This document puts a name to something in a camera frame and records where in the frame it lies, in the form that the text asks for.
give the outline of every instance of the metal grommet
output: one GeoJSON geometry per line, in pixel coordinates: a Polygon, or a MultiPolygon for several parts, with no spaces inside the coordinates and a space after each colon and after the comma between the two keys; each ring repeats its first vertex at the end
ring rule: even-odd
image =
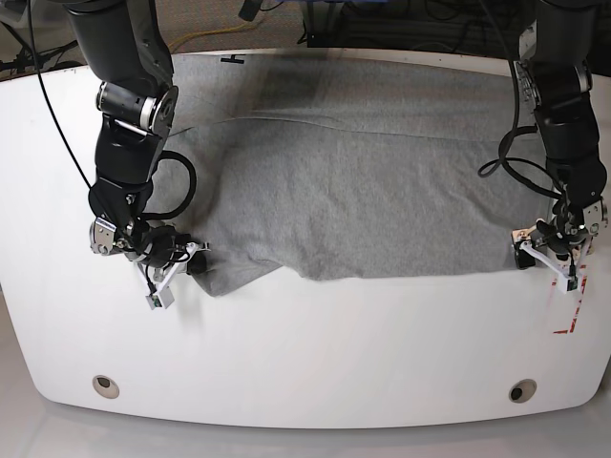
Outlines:
{"type": "Polygon", "coordinates": [[[524,404],[535,395],[536,391],[537,383],[534,380],[522,380],[509,390],[509,400],[512,403],[524,404]]]}
{"type": "Polygon", "coordinates": [[[118,385],[105,375],[96,375],[93,380],[94,390],[106,399],[116,399],[118,397],[118,385]]]}

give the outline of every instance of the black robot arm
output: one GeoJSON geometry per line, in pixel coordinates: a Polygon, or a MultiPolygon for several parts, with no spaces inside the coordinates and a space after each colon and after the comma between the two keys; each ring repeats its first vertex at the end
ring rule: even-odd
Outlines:
{"type": "Polygon", "coordinates": [[[166,268],[190,259],[188,235],[149,220],[153,173],[164,159],[181,161],[195,191],[195,170],[186,158],[163,148],[172,127],[179,90],[172,84],[172,58],[158,30],[154,0],[57,0],[92,71],[103,83],[96,99],[103,113],[95,149],[96,181],[89,202],[97,216],[91,242],[95,253],[124,253],[146,267],[166,268]]]}
{"type": "MultiPolygon", "coordinates": [[[[559,188],[554,218],[537,224],[533,244],[548,246],[560,261],[572,259],[574,249],[589,243],[607,224],[601,196],[607,172],[600,162],[599,128],[590,99],[592,74],[586,62],[602,3],[605,0],[538,0],[536,21],[520,38],[522,86],[534,105],[546,169],[559,188]]],[[[522,242],[515,238],[518,267],[534,265],[534,259],[517,249],[522,242]]]]}

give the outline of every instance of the floor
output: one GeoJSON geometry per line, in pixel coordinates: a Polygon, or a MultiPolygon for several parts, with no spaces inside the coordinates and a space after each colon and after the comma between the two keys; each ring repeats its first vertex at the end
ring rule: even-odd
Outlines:
{"type": "MultiPolygon", "coordinates": [[[[161,35],[166,43],[171,43],[187,33],[234,28],[244,24],[238,17],[242,3],[243,0],[157,0],[161,35]]],[[[278,0],[263,1],[263,9],[276,5],[278,5],[278,0]]],[[[245,31],[207,35],[194,39],[176,51],[197,52],[297,46],[297,41],[303,33],[300,6],[297,2],[286,1],[272,11],[260,12],[253,25],[253,29],[245,31]]],[[[28,36],[27,30],[19,32],[24,37],[28,36]]],[[[39,51],[63,45],[74,39],[68,23],[60,28],[38,29],[35,33],[36,47],[39,51]]],[[[0,60],[13,60],[19,49],[20,47],[11,36],[0,28],[0,60]]],[[[62,56],[62,60],[84,62],[80,50],[67,52],[62,56]]]]}

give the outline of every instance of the white table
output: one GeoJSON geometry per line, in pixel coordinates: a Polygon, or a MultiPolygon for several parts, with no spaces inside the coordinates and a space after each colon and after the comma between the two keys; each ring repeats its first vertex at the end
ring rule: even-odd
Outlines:
{"type": "MultiPolygon", "coordinates": [[[[475,57],[329,53],[342,57],[507,72],[475,57]]],[[[99,82],[87,69],[45,80],[93,180],[99,82]]],[[[611,354],[610,231],[588,258],[572,333],[555,331],[570,329],[581,297],[555,294],[544,269],[325,283],[281,269],[215,300],[185,277],[173,286],[177,302],[151,312],[135,267],[89,250],[86,188],[36,80],[1,84],[0,100],[0,281],[32,379],[52,401],[222,425],[400,427],[579,406],[598,388],[611,354]],[[120,396],[97,395],[96,375],[115,380],[120,396]],[[538,388],[518,405],[509,391],[522,379],[538,388]]],[[[605,100],[611,83],[596,78],[609,164],[605,100]]]]}

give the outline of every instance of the gray cloth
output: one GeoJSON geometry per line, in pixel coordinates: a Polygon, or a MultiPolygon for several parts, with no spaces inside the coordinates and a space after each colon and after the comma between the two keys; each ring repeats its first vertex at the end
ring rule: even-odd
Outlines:
{"type": "MultiPolygon", "coordinates": [[[[315,55],[240,59],[175,58],[181,96],[167,149],[194,162],[199,182],[172,222],[210,243],[209,271],[196,278],[210,295],[281,265],[318,281],[514,268],[511,231],[550,202],[502,170],[476,175],[511,127],[508,78],[315,55]]],[[[521,137],[512,156],[541,162],[544,152],[521,137]]],[[[148,211],[176,207],[186,177],[161,163],[148,211]]]]}

